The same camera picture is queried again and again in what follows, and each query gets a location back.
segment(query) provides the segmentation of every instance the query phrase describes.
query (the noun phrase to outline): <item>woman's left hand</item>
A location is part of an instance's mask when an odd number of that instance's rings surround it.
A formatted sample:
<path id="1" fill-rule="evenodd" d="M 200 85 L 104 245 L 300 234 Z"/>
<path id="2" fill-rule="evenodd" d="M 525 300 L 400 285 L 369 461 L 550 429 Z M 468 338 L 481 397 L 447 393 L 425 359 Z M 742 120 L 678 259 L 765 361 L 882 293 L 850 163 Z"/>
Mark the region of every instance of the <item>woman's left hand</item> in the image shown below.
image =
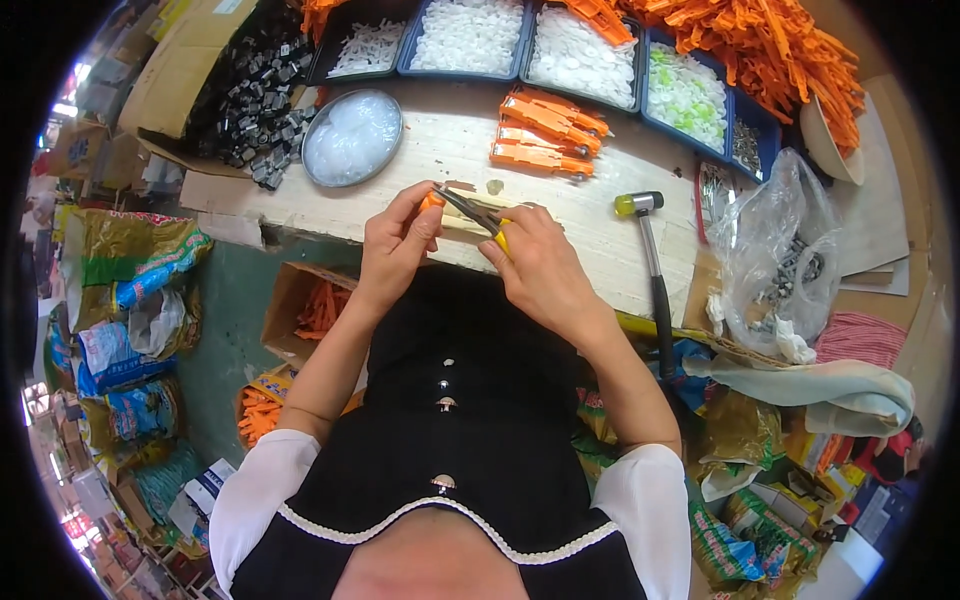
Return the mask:
<path id="1" fill-rule="evenodd" d="M 428 252 L 437 251 L 436 236 L 443 233 L 444 210 L 431 206 L 417 214 L 433 183 L 421 181 L 401 191 L 364 227 L 360 283 L 352 298 L 362 300 L 381 315 L 410 287 L 420 260 Z"/>

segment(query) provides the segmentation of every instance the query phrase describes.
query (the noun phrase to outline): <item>striped cloth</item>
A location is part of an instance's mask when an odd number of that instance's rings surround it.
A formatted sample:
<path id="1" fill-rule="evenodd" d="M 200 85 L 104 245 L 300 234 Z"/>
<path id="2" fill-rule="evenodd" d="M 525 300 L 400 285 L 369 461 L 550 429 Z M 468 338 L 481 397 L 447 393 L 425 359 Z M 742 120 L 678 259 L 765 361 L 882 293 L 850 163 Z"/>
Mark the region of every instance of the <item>striped cloth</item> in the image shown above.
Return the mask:
<path id="1" fill-rule="evenodd" d="M 906 329 L 863 313 L 836 312 L 817 339 L 817 364 L 851 358 L 893 369 Z"/>

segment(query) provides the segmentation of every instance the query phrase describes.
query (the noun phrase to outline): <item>floor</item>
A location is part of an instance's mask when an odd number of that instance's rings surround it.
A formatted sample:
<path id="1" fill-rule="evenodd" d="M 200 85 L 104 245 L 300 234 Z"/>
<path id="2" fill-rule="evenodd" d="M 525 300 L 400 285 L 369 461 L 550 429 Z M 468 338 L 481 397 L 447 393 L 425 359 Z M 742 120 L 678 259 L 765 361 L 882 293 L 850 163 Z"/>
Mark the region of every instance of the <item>floor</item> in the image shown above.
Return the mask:
<path id="1" fill-rule="evenodd" d="M 251 379 L 282 361 L 260 345 L 264 311 L 280 263 L 302 260 L 324 265 L 359 265 L 361 247 L 342 242 L 291 238 L 266 253 L 217 242 L 196 275 L 201 283 L 200 343 L 180 355 L 187 436 L 205 465 L 223 457 L 239 467 L 233 402 Z"/>

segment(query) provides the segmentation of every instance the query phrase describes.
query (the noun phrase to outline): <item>yellow pliers handle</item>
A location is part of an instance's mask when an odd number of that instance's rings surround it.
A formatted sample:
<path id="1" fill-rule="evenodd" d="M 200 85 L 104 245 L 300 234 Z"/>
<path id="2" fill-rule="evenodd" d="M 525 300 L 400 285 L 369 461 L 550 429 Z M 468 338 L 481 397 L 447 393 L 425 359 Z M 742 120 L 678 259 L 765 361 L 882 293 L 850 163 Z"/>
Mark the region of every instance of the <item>yellow pliers handle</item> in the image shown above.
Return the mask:
<path id="1" fill-rule="evenodd" d="M 511 221 L 510 219 L 500 219 L 500 226 L 503 227 L 508 223 L 512 223 L 512 222 L 513 221 Z M 503 234 L 503 230 L 500 230 L 493 237 L 493 241 L 496 242 L 497 245 L 503 249 L 503 251 L 507 254 L 507 256 L 510 256 L 510 249 L 507 247 L 507 236 Z"/>

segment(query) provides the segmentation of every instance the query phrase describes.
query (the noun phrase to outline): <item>wooden table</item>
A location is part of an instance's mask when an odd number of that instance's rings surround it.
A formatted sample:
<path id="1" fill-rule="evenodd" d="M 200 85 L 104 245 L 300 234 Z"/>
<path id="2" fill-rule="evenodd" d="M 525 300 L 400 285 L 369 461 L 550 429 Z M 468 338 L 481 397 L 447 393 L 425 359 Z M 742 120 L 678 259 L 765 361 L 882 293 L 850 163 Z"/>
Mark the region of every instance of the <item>wooden table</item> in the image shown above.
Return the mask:
<path id="1" fill-rule="evenodd" d="M 287 169 L 277 192 L 270 193 L 252 180 L 190 172 L 180 204 L 202 213 L 202 227 L 215 228 L 211 217 L 221 216 L 231 218 L 234 224 L 242 221 L 250 229 L 263 223 L 300 235 L 359 243 L 367 219 L 412 183 L 457 180 L 486 193 L 487 181 L 501 180 L 504 187 L 500 197 L 543 204 L 564 226 L 593 287 L 604 300 L 617 310 L 651 317 L 650 277 L 639 226 L 634 220 L 618 221 L 612 201 L 617 194 L 659 190 L 665 206 L 653 213 L 651 221 L 673 325 L 681 324 L 698 247 L 696 230 L 689 221 L 695 159 L 687 148 L 643 127 L 635 118 L 611 110 L 606 119 L 616 138 L 604 139 L 603 150 L 594 160 L 595 177 L 575 183 L 490 162 L 497 107 L 509 90 L 507 85 L 402 79 L 345 86 L 337 91 L 359 87 L 383 89 L 403 108 L 401 147 L 372 180 L 349 188 L 323 189 L 310 181 L 302 165 L 294 164 Z M 310 102 L 314 97 L 308 90 L 303 101 Z M 492 271 L 469 240 L 441 239 L 439 247 L 432 254 L 436 260 Z"/>

